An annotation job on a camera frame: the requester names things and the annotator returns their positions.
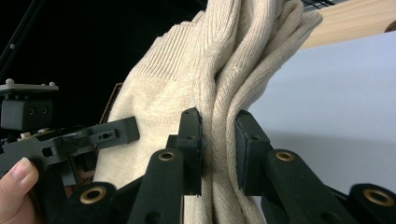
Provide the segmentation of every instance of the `black background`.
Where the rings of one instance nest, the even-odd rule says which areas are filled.
[[[0,50],[31,2],[0,2]],[[97,124],[115,84],[154,39],[203,9],[199,0],[46,0],[0,82],[53,81],[60,88],[51,96],[54,127]]]

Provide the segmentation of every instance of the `fingertip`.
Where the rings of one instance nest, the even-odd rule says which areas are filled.
[[[38,171],[32,163],[22,158],[1,179],[0,190],[2,194],[23,195],[37,182]]]

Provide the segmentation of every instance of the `wooden board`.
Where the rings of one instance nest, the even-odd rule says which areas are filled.
[[[318,12],[323,23],[302,49],[384,33],[396,21],[396,0],[348,0]]]

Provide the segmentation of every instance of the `ribbed knit texture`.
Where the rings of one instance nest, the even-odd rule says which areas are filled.
[[[136,116],[140,140],[101,150],[95,181],[120,188],[177,134],[181,112],[197,107],[207,147],[202,196],[185,197],[185,223],[264,223],[237,188],[234,119],[321,17],[299,0],[209,0],[205,12],[158,37],[124,81],[109,121]]]

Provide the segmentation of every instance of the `human hand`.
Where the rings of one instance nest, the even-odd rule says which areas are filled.
[[[39,223],[27,194],[37,182],[38,171],[26,158],[0,179],[0,224]]]

